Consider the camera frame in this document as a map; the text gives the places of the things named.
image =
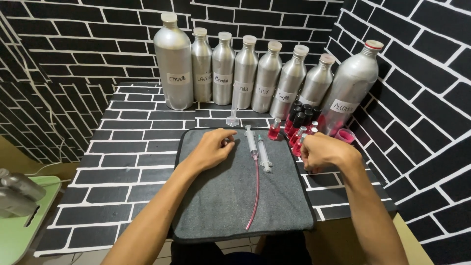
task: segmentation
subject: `white label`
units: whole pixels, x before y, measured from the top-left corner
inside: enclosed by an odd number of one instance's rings
[[[348,103],[345,101],[340,101],[338,99],[334,100],[330,109],[340,113],[352,113],[360,105],[360,103]]]
[[[275,98],[281,102],[293,103],[293,101],[296,99],[296,93],[286,93],[285,91],[278,89],[276,91]]]
[[[171,85],[184,85],[190,82],[190,72],[185,74],[167,73],[167,82]]]
[[[303,104],[309,104],[309,105],[311,105],[312,107],[317,106],[317,105],[314,105],[314,104],[315,104],[314,101],[309,101],[309,100],[303,98],[301,95],[299,96],[299,99],[298,99],[298,100],[301,101]]]
[[[261,85],[257,85],[255,93],[260,94],[262,97],[271,97],[275,92],[275,87],[264,87]]]
[[[220,84],[220,85],[227,85],[227,84],[232,84],[232,75],[233,74],[220,75],[217,73],[213,73],[212,77],[213,77],[214,83]]]
[[[203,74],[203,75],[196,75],[196,83],[197,84],[209,84],[212,81],[212,74]]]
[[[239,85],[239,92],[241,93],[252,93],[253,90],[253,83],[239,83],[235,81]]]

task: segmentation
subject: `gray mat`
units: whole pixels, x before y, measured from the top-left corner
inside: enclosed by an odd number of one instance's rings
[[[212,129],[191,129],[180,141],[177,162],[195,148],[203,133]],[[314,227],[313,211],[291,155],[286,139],[267,138],[260,130],[272,172],[260,171],[260,196],[257,213],[245,230],[255,202],[255,162],[250,157],[244,129],[237,129],[235,147],[227,160],[202,172],[183,198],[172,222],[174,240],[205,242],[229,240],[283,231],[309,230]]]

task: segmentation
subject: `brick-patterned tabletop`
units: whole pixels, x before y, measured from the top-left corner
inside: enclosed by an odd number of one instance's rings
[[[122,83],[114,93],[34,255],[111,248],[173,171],[185,130],[227,127],[231,106],[195,103],[184,111],[165,105],[158,83]],[[268,128],[267,113],[238,110],[240,126]],[[340,172],[331,167],[315,177],[297,161],[318,221],[350,217]],[[388,211],[396,206],[375,175],[368,176]]]

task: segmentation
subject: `pink cup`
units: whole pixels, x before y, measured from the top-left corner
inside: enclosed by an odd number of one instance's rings
[[[335,138],[344,141],[347,144],[351,144],[355,140],[355,134],[349,129],[340,129],[337,131]]]

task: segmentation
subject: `black cap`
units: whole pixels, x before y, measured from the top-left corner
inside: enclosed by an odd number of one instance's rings
[[[305,117],[306,117],[306,114],[304,114],[304,112],[296,113],[296,117],[294,117],[294,121],[293,121],[293,127],[294,128],[301,127],[302,123],[304,122]]]
[[[296,116],[296,113],[301,112],[301,107],[300,106],[294,106],[291,111],[290,111],[290,121],[294,120],[294,117]]]
[[[300,106],[300,107],[302,107],[302,102],[299,101],[299,100],[295,100],[295,101],[293,102],[293,104],[291,105],[291,108],[294,108],[294,106]]]
[[[312,110],[312,106],[309,104],[302,105],[302,110]]]
[[[312,116],[314,116],[314,112],[312,112],[312,110],[310,109],[307,109],[304,111],[304,114],[306,114],[306,117],[304,118],[304,122],[302,123],[302,125],[308,126],[309,124],[311,124],[311,119]]]
[[[314,113],[314,115],[312,116],[311,121],[316,121],[317,118],[319,118],[319,116],[321,115],[322,109],[319,106],[313,107],[312,112]]]

